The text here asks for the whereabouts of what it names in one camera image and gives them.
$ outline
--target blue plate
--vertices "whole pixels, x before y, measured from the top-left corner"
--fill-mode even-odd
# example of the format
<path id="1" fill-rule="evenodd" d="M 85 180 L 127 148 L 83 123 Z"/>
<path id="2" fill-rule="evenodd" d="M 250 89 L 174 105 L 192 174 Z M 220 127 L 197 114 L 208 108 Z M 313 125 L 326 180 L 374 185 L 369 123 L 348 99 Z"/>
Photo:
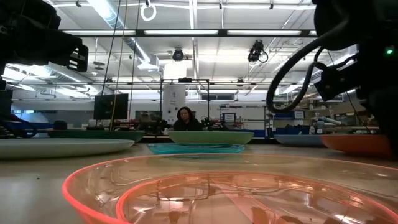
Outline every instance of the blue plate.
<path id="1" fill-rule="evenodd" d="M 239 153 L 243 151 L 244 145 L 212 143 L 170 143 L 149 144 L 148 148 L 154 154 Z"/>

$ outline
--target computer monitor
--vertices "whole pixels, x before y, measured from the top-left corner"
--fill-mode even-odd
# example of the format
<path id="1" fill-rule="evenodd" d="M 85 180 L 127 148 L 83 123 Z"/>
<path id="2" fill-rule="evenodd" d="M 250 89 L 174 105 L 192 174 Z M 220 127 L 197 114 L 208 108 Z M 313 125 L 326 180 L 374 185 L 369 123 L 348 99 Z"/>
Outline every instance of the computer monitor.
<path id="1" fill-rule="evenodd" d="M 113 108 L 113 119 L 127 119 L 129 95 L 117 94 L 116 101 L 115 95 L 96 96 L 94 99 L 94 119 L 112 119 Z"/>

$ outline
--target plate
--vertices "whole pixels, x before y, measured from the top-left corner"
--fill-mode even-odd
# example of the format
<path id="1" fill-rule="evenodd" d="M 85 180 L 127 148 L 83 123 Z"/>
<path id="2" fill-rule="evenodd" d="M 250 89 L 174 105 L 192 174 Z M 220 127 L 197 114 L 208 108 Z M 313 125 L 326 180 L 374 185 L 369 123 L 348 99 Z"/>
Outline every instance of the plate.
<path id="1" fill-rule="evenodd" d="M 287 146 L 325 147 L 317 134 L 281 134 L 274 137 L 279 143 Z"/>
<path id="2" fill-rule="evenodd" d="M 144 137 L 143 131 L 85 131 L 56 130 L 49 131 L 51 138 L 83 138 L 83 139 L 125 139 L 139 142 Z"/>
<path id="3" fill-rule="evenodd" d="M 387 136 L 381 134 L 324 134 L 322 142 L 330 149 L 364 156 L 391 156 Z"/>
<path id="4" fill-rule="evenodd" d="M 175 143 L 223 143 L 247 144 L 254 133 L 237 131 L 171 131 L 170 139 Z"/>
<path id="5" fill-rule="evenodd" d="M 244 145 L 212 143 L 168 143 L 149 144 L 148 148 L 154 154 L 239 153 L 244 150 Z"/>
<path id="6" fill-rule="evenodd" d="M 94 164 L 71 174 L 62 193 L 87 223 L 398 223 L 395 168 L 297 156 L 187 155 Z"/>
<path id="7" fill-rule="evenodd" d="M 0 139 L 0 159 L 88 156 L 126 150 L 133 144 L 118 139 Z"/>

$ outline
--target orange plastic plate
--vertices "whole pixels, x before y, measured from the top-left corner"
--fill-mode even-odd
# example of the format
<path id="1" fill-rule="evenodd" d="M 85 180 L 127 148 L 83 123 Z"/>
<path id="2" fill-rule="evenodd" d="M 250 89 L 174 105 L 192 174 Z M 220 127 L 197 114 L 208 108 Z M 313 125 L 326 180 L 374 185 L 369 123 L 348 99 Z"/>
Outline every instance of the orange plastic plate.
<path id="1" fill-rule="evenodd" d="M 387 136 L 381 134 L 328 134 L 321 135 L 323 144 L 330 149 L 367 156 L 391 156 Z"/>

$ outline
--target woman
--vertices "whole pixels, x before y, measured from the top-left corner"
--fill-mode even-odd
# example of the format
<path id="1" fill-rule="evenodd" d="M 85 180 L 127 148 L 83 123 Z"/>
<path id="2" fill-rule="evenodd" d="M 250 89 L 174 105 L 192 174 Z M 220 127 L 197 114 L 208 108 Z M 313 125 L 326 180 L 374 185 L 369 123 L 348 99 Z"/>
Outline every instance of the woman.
<path id="1" fill-rule="evenodd" d="M 181 107 L 177 113 L 178 120 L 173 125 L 174 131 L 202 131 L 203 127 L 197 119 L 193 117 L 190 108 Z"/>

